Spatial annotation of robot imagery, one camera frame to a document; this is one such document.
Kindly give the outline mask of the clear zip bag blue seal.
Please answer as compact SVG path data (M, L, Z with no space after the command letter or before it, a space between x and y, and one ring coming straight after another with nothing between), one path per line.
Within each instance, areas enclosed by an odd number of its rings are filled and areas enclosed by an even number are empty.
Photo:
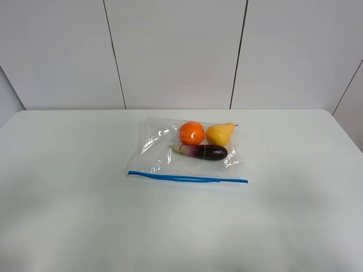
M225 146L228 150L226 159L207 161L176 154L170 148L170 145L183 145L179 139L179 129L189 121L194 120L147 118L142 127L141 142L126 167L127 175L194 184L247 184L245 165L236 148L239 125ZM205 139L200 144L209 145L207 129L222 123L196 122L202 124L205 132Z

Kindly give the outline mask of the orange fruit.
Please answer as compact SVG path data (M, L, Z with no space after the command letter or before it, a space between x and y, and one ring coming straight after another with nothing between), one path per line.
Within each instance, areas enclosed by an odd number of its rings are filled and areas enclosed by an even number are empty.
M199 145L205 139L204 127L196 121L186 122L179 129L179 139L184 145Z

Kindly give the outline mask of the purple eggplant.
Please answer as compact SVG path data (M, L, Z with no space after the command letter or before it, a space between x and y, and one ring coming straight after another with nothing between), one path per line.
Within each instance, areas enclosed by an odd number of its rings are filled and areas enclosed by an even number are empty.
M170 148L176 154L207 161L220 161L228 156L225 147L212 144L172 144Z

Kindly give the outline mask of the yellow pear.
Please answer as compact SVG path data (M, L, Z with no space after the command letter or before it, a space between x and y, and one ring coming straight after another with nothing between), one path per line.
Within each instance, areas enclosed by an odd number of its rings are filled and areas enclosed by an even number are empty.
M206 140L210 145L227 146L237 127L234 123L215 124L206 131Z

